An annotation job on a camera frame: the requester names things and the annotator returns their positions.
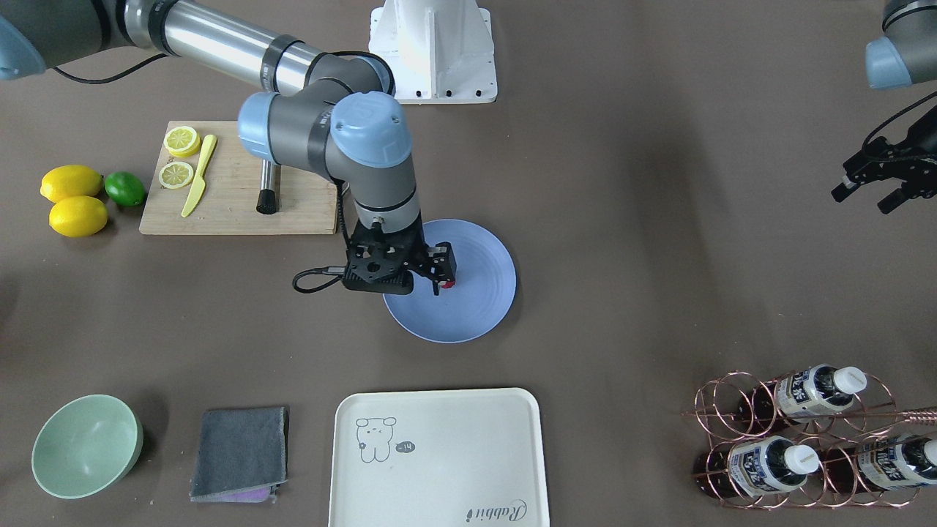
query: bottle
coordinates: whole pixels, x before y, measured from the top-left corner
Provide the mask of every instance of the bottle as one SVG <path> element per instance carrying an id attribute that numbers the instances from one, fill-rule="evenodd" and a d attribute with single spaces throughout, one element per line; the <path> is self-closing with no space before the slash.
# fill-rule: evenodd
<path id="1" fill-rule="evenodd" d="M 703 454 L 693 473 L 698 474 L 696 485 L 709 497 L 754 498 L 796 490 L 818 468 L 820 458 L 812 448 L 771 436 Z"/>
<path id="2" fill-rule="evenodd" d="M 758 386 L 738 403 L 738 414 L 746 426 L 751 424 L 751 433 L 761 433 L 766 429 L 768 433 L 776 433 L 810 421 L 815 415 L 838 414 L 847 410 L 852 406 L 855 394 L 864 390 L 867 383 L 866 374 L 859 368 L 847 366 L 836 369 L 821 364 L 766 384 L 769 391 Z M 769 427 L 772 416 L 775 417 L 774 424 Z"/>
<path id="3" fill-rule="evenodd" d="M 860 482 L 855 482 L 858 469 Z M 901 434 L 855 448 L 834 448 L 824 453 L 830 490 L 837 494 L 937 485 L 937 441 Z"/>

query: bear drawing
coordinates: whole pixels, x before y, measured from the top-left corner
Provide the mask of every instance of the bear drawing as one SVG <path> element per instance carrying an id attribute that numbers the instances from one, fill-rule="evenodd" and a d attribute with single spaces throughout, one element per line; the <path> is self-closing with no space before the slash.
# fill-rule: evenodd
<path id="1" fill-rule="evenodd" d="M 372 417 L 358 419 L 358 448 L 361 449 L 361 461 L 386 461 L 391 456 L 391 438 L 394 437 L 394 417 Z"/>

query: gray towel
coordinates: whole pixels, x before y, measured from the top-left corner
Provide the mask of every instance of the gray towel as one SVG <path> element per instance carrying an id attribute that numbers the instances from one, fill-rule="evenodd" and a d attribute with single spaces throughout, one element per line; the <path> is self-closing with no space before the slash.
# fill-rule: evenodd
<path id="1" fill-rule="evenodd" d="M 259 503 L 287 480 L 287 409 L 209 410 L 201 416 L 193 502 Z"/>

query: cutting board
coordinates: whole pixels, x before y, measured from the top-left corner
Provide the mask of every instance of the cutting board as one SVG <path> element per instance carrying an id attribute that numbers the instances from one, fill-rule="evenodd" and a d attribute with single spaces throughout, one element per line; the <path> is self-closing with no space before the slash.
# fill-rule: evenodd
<path id="1" fill-rule="evenodd" d="M 248 154 L 237 136 L 236 121 L 170 121 L 172 128 L 189 125 L 205 137 L 215 134 L 218 145 L 205 171 L 205 193 L 188 218 L 182 217 L 190 185 L 168 189 L 159 184 L 159 170 L 171 161 L 192 168 L 199 154 L 174 158 L 160 148 L 150 193 L 143 208 L 144 234 L 333 234 L 335 186 L 314 173 L 283 167 L 280 174 L 280 210 L 257 212 L 260 159 Z"/>

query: mint green bowl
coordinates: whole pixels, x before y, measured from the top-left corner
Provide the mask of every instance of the mint green bowl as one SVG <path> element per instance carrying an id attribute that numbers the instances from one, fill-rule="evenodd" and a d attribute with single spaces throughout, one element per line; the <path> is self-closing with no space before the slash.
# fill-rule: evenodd
<path id="1" fill-rule="evenodd" d="M 33 477 L 43 490 L 73 500 L 100 492 L 130 471 L 143 429 L 123 401 L 89 395 L 46 421 L 33 445 Z"/>

